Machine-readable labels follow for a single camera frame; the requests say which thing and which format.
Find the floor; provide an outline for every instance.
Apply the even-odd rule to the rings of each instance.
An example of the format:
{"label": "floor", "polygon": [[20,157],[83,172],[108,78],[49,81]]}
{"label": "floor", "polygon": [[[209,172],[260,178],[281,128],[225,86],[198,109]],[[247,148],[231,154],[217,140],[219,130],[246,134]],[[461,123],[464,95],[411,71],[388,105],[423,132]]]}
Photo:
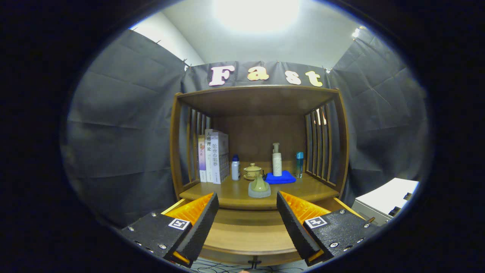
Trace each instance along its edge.
{"label": "floor", "polygon": [[[234,265],[214,262],[211,260],[199,258],[192,264],[192,270],[200,273],[239,273],[244,269],[251,268],[251,265]],[[300,260],[287,264],[280,264],[274,266],[261,266],[257,267],[256,270],[252,270],[251,273],[298,273],[308,266],[305,261]]]}

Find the ceiling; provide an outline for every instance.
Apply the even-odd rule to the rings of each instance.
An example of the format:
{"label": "ceiling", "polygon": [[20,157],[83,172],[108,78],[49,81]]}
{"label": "ceiling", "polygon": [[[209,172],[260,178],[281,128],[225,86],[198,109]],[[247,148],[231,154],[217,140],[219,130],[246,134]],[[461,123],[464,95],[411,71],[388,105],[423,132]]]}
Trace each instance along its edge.
{"label": "ceiling", "polygon": [[[255,7],[257,17],[252,17],[250,9],[246,13],[247,31],[235,31],[218,19],[213,1],[185,0],[163,10],[205,63],[276,60],[330,69],[349,48],[352,33],[360,26],[329,5],[300,0],[296,19],[283,30],[251,33],[252,29],[264,28],[264,20],[259,18],[270,16],[271,10],[278,9],[275,6],[262,12]],[[237,12],[234,10],[239,18],[246,16]],[[288,16],[280,14],[272,20],[288,23]]]}

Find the white book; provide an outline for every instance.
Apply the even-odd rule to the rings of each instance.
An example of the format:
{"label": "white book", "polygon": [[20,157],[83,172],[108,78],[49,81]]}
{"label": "white book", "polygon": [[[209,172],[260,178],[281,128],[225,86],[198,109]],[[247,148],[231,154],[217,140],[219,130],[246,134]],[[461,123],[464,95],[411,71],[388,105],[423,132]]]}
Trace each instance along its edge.
{"label": "white book", "polygon": [[210,144],[212,181],[220,184],[229,174],[229,137],[221,132],[210,132]]}
{"label": "white book", "polygon": [[206,141],[205,135],[197,137],[197,150],[199,154],[199,176],[200,182],[207,182],[206,172]]}
{"label": "white book", "polygon": [[214,182],[212,179],[212,147],[211,147],[211,140],[210,140],[210,134],[216,130],[213,129],[206,129],[205,133],[205,152],[206,152],[206,178],[207,182]]}

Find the white appliance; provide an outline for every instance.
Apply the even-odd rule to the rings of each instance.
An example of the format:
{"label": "white appliance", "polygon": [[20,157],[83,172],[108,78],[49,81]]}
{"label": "white appliance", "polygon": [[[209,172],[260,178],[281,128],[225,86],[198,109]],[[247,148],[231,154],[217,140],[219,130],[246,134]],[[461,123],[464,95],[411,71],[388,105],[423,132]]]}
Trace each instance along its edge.
{"label": "white appliance", "polygon": [[352,209],[381,226],[396,216],[418,186],[418,181],[394,178],[381,187],[356,198]]}

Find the ceiling light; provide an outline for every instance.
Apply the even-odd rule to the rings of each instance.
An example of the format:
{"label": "ceiling light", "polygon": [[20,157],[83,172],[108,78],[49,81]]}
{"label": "ceiling light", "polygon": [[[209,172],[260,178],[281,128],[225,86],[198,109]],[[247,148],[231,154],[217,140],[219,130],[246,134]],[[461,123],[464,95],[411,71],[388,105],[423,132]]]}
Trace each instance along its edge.
{"label": "ceiling light", "polygon": [[213,0],[214,17],[230,30],[277,32],[296,21],[299,0]]}
{"label": "ceiling light", "polygon": [[352,33],[352,37],[358,37],[359,36],[360,29],[356,29],[354,33]]}

